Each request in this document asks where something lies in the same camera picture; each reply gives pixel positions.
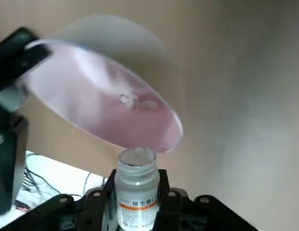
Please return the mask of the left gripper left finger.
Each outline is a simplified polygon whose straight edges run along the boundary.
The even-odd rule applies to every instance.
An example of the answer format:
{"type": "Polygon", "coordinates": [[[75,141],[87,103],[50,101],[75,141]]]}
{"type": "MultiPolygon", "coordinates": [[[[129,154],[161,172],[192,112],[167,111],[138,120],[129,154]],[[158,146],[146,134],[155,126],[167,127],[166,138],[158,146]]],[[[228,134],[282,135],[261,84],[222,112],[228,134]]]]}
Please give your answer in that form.
{"type": "Polygon", "coordinates": [[[88,190],[78,200],[59,195],[31,210],[20,231],[116,231],[116,170],[102,188],[88,190]]]}

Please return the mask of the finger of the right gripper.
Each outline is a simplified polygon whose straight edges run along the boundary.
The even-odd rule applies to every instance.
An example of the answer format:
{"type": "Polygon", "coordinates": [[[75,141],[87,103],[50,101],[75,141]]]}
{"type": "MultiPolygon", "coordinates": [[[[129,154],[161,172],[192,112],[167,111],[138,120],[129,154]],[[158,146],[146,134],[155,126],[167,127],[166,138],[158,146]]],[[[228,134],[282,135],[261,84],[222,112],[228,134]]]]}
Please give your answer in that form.
{"type": "Polygon", "coordinates": [[[17,79],[41,62],[41,46],[27,48],[39,37],[20,27],[0,42],[0,79],[17,79]]]}
{"type": "Polygon", "coordinates": [[[44,45],[26,49],[25,45],[0,44],[0,90],[12,85],[26,71],[50,55],[44,45]]]}

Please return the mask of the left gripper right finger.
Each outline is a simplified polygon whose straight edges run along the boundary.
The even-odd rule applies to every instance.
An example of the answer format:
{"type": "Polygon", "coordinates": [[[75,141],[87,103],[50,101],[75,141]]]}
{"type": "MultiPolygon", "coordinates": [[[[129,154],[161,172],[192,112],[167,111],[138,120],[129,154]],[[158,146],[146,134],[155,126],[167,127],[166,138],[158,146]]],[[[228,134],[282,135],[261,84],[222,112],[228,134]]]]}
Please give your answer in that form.
{"type": "Polygon", "coordinates": [[[159,170],[158,231],[256,231],[257,229],[211,195],[189,199],[183,189],[171,188],[167,171],[159,170]]]}

